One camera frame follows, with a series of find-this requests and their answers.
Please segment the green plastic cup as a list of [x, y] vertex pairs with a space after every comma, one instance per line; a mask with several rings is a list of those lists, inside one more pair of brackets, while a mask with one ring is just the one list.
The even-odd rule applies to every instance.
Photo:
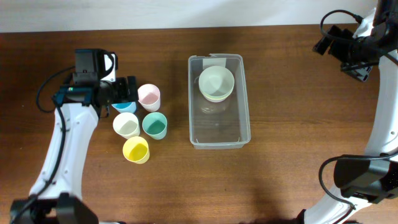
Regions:
[[167, 118], [159, 112], [149, 113], [142, 121], [144, 132], [155, 140], [161, 140], [166, 136], [167, 125]]

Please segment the pink plastic cup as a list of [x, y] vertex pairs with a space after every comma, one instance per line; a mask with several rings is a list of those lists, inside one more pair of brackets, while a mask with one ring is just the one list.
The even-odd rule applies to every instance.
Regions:
[[142, 107], [149, 111], [155, 112], [160, 108], [160, 90], [153, 84], [145, 84], [138, 88], [138, 102]]

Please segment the yellow bowl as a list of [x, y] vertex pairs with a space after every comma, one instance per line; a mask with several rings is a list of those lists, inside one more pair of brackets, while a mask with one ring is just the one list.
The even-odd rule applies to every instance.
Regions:
[[226, 100], [230, 96], [230, 93], [218, 93], [218, 95], [210, 95], [207, 93], [202, 93], [202, 95], [205, 97], [205, 99], [207, 99], [210, 102], [219, 103]]

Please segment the white bowl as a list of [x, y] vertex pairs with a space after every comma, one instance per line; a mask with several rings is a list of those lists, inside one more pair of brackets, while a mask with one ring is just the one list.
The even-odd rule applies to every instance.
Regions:
[[199, 76], [199, 89], [210, 95], [233, 91], [234, 75], [225, 67], [208, 67]]

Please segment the pink bowl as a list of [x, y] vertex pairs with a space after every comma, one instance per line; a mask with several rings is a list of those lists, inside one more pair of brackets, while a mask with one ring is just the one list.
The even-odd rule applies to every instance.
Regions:
[[228, 97], [227, 97], [227, 96], [223, 96], [223, 97], [213, 97], [213, 96], [207, 96], [207, 95], [206, 95], [205, 98], [206, 98], [208, 101], [212, 102], [212, 103], [220, 103], [220, 102], [226, 100]]

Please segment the blue plastic cup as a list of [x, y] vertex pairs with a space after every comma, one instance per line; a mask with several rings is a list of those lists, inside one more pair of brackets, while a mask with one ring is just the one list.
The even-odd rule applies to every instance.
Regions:
[[111, 106], [120, 113], [135, 113], [137, 111], [136, 102], [114, 103]]

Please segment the yellow plastic cup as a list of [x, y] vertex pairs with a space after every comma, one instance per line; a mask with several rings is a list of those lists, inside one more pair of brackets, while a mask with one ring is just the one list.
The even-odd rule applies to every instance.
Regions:
[[123, 145], [123, 156], [136, 164], [146, 163], [150, 158], [148, 142], [139, 136], [131, 137]]

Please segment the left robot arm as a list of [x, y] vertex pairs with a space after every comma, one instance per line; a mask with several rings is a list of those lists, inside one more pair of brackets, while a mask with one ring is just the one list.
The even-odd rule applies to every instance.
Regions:
[[118, 56], [75, 50], [75, 65], [52, 101], [55, 124], [42, 170], [27, 199], [14, 200], [11, 223], [98, 223], [83, 203], [81, 180], [88, 146], [102, 110], [137, 100], [134, 77], [116, 77]]

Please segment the white label on container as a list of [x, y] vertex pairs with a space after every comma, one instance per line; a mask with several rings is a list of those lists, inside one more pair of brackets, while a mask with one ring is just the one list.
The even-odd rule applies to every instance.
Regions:
[[202, 60], [202, 68], [205, 70], [212, 66], [226, 66], [226, 58], [204, 58]]

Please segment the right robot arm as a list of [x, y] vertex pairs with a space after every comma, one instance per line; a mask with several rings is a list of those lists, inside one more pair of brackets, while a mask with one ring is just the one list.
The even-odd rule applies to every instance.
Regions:
[[365, 82], [379, 70], [379, 91], [372, 131], [362, 155], [325, 160], [318, 170], [324, 196], [302, 210], [295, 223], [347, 223], [361, 209], [397, 198], [397, 0], [378, 0], [366, 17], [349, 11], [355, 32], [333, 25], [324, 29], [313, 51], [328, 53], [340, 70]]

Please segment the cream plastic cup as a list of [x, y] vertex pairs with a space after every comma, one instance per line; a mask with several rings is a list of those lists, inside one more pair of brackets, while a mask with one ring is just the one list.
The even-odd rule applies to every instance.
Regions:
[[114, 118], [113, 129], [118, 135], [125, 139], [139, 136], [141, 133], [137, 116], [128, 112], [120, 113]]

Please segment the mint green bowl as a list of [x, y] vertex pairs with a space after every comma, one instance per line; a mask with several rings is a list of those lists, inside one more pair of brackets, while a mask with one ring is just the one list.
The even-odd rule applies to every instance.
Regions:
[[232, 90], [226, 92], [224, 95], [221, 95], [221, 96], [212, 96], [212, 95], [205, 93], [203, 90], [200, 90], [200, 92], [206, 99], [210, 99], [213, 101], [222, 101], [222, 100], [225, 100], [227, 97], [229, 97], [229, 95], [232, 93]]

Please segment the clear plastic storage container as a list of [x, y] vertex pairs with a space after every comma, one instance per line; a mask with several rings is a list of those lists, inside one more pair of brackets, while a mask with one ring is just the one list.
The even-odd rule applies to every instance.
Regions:
[[[212, 103], [201, 94], [198, 81], [204, 58], [226, 58], [235, 79], [230, 96]], [[195, 149], [237, 149], [251, 140], [246, 74], [238, 54], [192, 55], [188, 59], [188, 107], [190, 141]]]

